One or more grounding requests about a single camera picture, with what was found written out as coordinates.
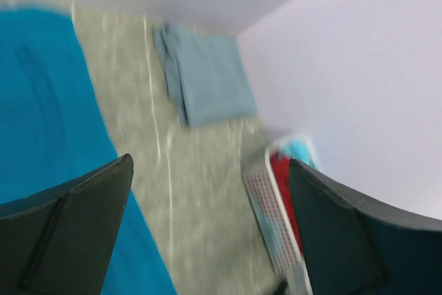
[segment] blue fabric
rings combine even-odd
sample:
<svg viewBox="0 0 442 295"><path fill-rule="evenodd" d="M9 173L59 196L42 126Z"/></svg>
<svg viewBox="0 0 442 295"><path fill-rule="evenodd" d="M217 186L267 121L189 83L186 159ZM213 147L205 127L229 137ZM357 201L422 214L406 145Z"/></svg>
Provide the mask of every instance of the blue fabric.
<svg viewBox="0 0 442 295"><path fill-rule="evenodd" d="M169 97L190 127L255 115L255 99L236 40L166 24L153 30Z"/></svg>
<svg viewBox="0 0 442 295"><path fill-rule="evenodd" d="M0 11L0 148L0 203L117 157L70 17ZM102 294L175 294L132 193Z"/></svg>
<svg viewBox="0 0 442 295"><path fill-rule="evenodd" d="M282 146L280 152L289 158L300 160L314 169L318 168L311 156L309 145L303 137L294 138L291 142Z"/></svg>

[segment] laundry basket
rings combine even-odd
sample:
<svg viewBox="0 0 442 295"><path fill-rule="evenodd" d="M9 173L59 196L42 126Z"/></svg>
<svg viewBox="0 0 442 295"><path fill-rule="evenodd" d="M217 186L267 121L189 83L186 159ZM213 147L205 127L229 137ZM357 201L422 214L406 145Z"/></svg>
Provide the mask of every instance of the laundry basket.
<svg viewBox="0 0 442 295"><path fill-rule="evenodd" d="M275 273L286 278L289 285L295 279L296 288L303 288L304 293L312 294L304 259L270 165L272 154L279 152L282 146L293 140L303 140L310 148L309 151L313 151L309 141L301 135L275 141L243 167L242 178Z"/></svg>

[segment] blue cloth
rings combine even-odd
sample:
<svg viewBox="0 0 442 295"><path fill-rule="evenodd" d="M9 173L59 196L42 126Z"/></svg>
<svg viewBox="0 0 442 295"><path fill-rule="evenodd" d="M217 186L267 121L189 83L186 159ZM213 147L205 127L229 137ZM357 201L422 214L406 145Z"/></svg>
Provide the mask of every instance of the blue cloth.
<svg viewBox="0 0 442 295"><path fill-rule="evenodd" d="M303 136L298 136L289 143L284 144L284 146L280 148L280 152L288 158L300 160L314 169L318 168L311 154L309 141Z"/></svg>
<svg viewBox="0 0 442 295"><path fill-rule="evenodd" d="M165 24L154 28L153 40L181 123L195 127L257 113L234 38Z"/></svg>
<svg viewBox="0 0 442 295"><path fill-rule="evenodd" d="M0 203L117 157L70 17L0 11L0 149ZM102 294L175 294L132 193Z"/></svg>

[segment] red cloth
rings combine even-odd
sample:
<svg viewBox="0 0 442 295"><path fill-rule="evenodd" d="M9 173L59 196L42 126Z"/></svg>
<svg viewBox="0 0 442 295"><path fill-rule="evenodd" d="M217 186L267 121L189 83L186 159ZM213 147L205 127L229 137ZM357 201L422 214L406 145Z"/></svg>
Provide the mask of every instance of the red cloth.
<svg viewBox="0 0 442 295"><path fill-rule="evenodd" d="M295 212L291 204L290 188L289 188L289 173L290 173L290 159L279 154L274 154L270 158L270 165L278 183L279 192L281 193L282 201L284 202L285 211L289 216L289 221L295 239L298 242L299 250L302 253L301 240L299 237L298 224L295 219Z"/></svg>

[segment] gray floor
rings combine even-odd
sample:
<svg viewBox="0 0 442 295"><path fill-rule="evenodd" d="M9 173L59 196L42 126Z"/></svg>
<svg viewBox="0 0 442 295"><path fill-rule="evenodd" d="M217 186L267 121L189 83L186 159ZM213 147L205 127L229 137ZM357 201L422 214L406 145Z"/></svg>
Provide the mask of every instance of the gray floor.
<svg viewBox="0 0 442 295"><path fill-rule="evenodd" d="M133 156L135 197L178 294L262 294L274 277L240 177L240 158L265 144L260 120L181 127L145 18L50 3L72 13L108 132Z"/></svg>

